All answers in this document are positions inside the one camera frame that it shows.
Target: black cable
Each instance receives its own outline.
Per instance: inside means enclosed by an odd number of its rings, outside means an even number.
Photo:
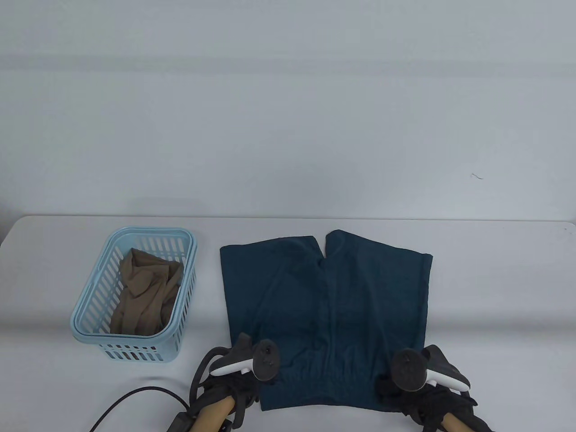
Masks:
[[[124,399],[126,399],[127,397],[130,397],[136,393],[139,392],[143,392],[145,390],[156,390],[162,393],[166,393],[167,395],[172,396],[174,399],[176,399],[178,402],[180,402],[182,404],[182,406],[188,410],[190,407],[188,406],[188,404],[184,401],[184,399],[182,399],[180,396],[178,396],[177,394],[175,394],[174,392],[171,392],[170,390],[165,389],[164,387],[156,387],[155,385],[150,385],[147,387],[140,387],[137,388],[136,390],[132,390],[131,392],[126,393],[124,396],[122,396],[120,399],[118,399],[117,401],[115,401],[112,405],[110,405],[110,407],[104,412],[104,414],[102,414],[100,416],[100,418],[96,421],[96,423],[94,423],[94,426],[92,426],[92,429],[90,429],[90,432],[94,432],[96,430],[96,428],[99,426],[99,424],[102,422],[102,420],[104,420],[104,418],[110,414],[110,411],[112,411],[114,408],[116,408],[116,406],[122,402]]]

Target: cloth fold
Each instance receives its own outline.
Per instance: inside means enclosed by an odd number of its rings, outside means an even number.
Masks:
[[[110,333],[152,336],[170,320],[184,266],[131,249],[120,263],[124,289],[110,320]]]

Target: laundry basket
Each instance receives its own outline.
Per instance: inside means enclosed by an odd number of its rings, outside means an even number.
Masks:
[[[152,336],[110,334],[110,319],[123,289],[119,266],[131,248],[184,264],[168,325]],[[176,358],[196,282],[194,235],[182,228],[128,226],[107,240],[70,318],[74,337],[98,345],[114,360],[169,362]]]

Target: gray wall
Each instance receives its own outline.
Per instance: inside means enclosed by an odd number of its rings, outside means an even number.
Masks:
[[[23,214],[576,218],[570,0],[3,0]]]

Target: shorts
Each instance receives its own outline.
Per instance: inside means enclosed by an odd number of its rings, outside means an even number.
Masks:
[[[432,256],[341,230],[220,249],[230,337],[273,340],[281,369],[262,410],[344,405],[398,411],[374,390],[394,353],[424,346]]]

